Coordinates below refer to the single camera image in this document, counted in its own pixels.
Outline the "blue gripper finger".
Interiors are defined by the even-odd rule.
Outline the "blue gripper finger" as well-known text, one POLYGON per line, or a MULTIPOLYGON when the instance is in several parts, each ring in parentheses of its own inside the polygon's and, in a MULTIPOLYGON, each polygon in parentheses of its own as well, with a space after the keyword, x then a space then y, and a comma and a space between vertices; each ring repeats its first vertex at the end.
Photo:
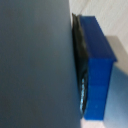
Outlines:
POLYGON ((72 18, 80 113, 86 120, 102 120, 117 59, 94 16, 73 14, 72 18))

